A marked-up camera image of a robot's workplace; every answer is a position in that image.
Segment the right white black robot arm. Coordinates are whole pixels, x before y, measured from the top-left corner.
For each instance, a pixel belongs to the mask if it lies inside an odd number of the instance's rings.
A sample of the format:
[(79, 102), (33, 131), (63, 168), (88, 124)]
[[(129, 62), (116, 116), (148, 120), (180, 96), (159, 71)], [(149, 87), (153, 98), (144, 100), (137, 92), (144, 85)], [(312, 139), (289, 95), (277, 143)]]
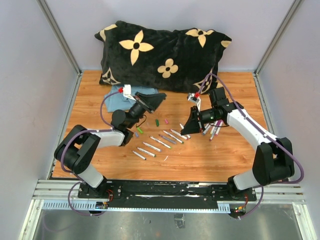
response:
[(261, 127), (233, 97), (226, 97), (224, 88), (212, 89), (208, 95), (211, 108), (201, 110), (200, 94), (188, 94), (187, 100), (195, 106), (191, 107), (189, 118), (180, 133), (198, 134), (205, 130), (206, 124), (223, 121), (252, 146), (255, 155), (251, 170), (227, 180), (226, 193), (230, 199), (238, 200), (253, 187), (274, 184), (295, 174), (292, 143), (288, 138), (279, 138)]

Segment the light blue capped marker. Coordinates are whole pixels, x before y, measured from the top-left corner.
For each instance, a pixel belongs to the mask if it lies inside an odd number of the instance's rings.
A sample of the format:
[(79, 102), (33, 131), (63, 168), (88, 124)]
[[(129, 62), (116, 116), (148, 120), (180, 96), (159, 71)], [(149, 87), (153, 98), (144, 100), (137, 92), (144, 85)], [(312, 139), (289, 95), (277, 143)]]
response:
[(155, 147), (155, 146), (153, 146), (153, 145), (151, 145), (151, 144), (149, 144), (149, 143), (147, 143), (147, 142), (143, 142), (143, 144), (144, 144), (145, 146), (147, 146), (148, 148), (151, 148), (151, 149), (153, 149), (153, 150), (155, 150), (155, 151), (157, 151), (157, 152), (159, 152), (159, 153), (162, 152), (162, 150), (161, 150), (160, 148)]

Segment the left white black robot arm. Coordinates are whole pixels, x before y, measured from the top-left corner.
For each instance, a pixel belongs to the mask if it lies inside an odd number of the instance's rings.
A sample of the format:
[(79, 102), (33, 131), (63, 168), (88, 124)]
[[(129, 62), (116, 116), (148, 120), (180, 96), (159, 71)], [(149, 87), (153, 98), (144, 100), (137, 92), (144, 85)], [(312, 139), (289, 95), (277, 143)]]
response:
[(89, 188), (96, 198), (110, 193), (107, 179), (91, 164), (99, 148), (122, 147), (133, 137), (131, 128), (143, 118), (145, 112), (154, 113), (166, 99), (165, 93), (143, 94), (136, 92), (135, 103), (128, 110), (117, 109), (111, 116), (110, 129), (88, 129), (78, 124), (58, 145), (54, 158), (61, 168), (71, 172)]

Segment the green capped white marker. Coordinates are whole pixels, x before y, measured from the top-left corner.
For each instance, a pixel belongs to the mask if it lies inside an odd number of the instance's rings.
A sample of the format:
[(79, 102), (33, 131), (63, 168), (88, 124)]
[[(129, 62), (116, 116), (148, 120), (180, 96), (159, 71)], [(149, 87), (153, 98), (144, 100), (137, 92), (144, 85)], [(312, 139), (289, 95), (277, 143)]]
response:
[(145, 153), (145, 154), (153, 157), (153, 158), (155, 158), (155, 157), (157, 156), (156, 154), (154, 154), (154, 153), (152, 153), (152, 152), (149, 152), (149, 151), (147, 151), (147, 150), (145, 150), (145, 149), (143, 149), (143, 148), (137, 147), (137, 149), (138, 149), (139, 151), (141, 151), (141, 152), (143, 152), (143, 153)]

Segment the grey marker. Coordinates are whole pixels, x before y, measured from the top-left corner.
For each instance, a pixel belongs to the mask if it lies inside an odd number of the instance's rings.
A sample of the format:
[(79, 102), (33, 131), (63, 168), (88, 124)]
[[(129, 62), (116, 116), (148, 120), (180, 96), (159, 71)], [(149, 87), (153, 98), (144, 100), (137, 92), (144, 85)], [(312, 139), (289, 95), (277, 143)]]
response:
[(168, 138), (168, 137), (166, 137), (166, 136), (164, 136), (164, 135), (159, 134), (159, 136), (160, 136), (161, 138), (165, 139), (166, 141), (174, 144), (174, 145), (177, 144), (174, 140), (172, 140), (172, 139), (170, 139), (170, 138)]

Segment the blue capped white marker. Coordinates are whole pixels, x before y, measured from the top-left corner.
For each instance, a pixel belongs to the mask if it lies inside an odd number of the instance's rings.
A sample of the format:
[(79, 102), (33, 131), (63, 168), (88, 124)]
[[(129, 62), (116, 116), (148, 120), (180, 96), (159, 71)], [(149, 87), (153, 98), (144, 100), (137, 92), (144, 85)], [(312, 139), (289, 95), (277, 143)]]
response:
[(141, 158), (141, 159), (143, 159), (143, 160), (147, 160), (147, 158), (144, 157), (143, 155), (141, 155), (140, 153), (138, 153), (138, 152), (136, 152), (136, 151), (134, 151), (134, 150), (132, 150), (132, 152), (133, 152), (136, 156), (138, 156), (139, 158)]

